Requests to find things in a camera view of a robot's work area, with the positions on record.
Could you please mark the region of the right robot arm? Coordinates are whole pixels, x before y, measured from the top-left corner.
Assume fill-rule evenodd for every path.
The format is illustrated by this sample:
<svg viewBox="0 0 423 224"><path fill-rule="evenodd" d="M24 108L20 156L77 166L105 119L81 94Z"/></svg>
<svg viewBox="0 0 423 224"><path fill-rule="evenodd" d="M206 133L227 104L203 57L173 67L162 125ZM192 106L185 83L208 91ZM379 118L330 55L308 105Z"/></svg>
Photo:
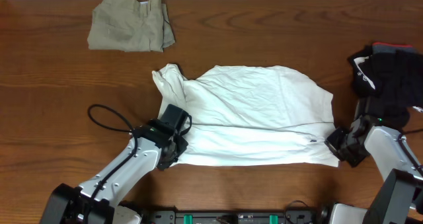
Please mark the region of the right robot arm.
<svg viewBox="0 0 423 224"><path fill-rule="evenodd" d="M367 209L336 203L324 208L321 223L417 223L410 210L422 213L422 164L406 142L406 134L383 117L384 105L374 98L359 99L350 128L337 128L325 145L339 161L358 166L372 157L384 180Z"/></svg>

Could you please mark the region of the white t-shirt black print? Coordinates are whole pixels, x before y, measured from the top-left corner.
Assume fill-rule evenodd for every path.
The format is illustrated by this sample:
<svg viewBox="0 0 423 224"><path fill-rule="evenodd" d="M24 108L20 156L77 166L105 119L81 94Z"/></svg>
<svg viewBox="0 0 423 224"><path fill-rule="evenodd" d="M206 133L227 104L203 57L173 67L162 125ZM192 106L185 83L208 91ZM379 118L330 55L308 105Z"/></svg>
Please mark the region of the white t-shirt black print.
<svg viewBox="0 0 423 224"><path fill-rule="evenodd" d="M294 69L215 66L191 80L168 64L152 77L162 107L191 115L181 164L338 165L325 145L334 130L333 95Z"/></svg>

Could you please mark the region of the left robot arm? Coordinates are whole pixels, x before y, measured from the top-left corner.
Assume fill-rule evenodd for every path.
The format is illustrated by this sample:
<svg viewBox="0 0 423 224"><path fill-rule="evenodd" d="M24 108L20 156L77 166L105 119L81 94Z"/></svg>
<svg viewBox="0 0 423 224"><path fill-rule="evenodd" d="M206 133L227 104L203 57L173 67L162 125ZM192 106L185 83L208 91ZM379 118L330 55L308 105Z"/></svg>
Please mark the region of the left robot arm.
<svg viewBox="0 0 423 224"><path fill-rule="evenodd" d="M188 147L185 124L192 117L168 105L159 119L134 127L123 120L130 134L126 148L105 168L77 187L60 184L50 195L41 223L111 223L115 209L147 173L175 164Z"/></svg>

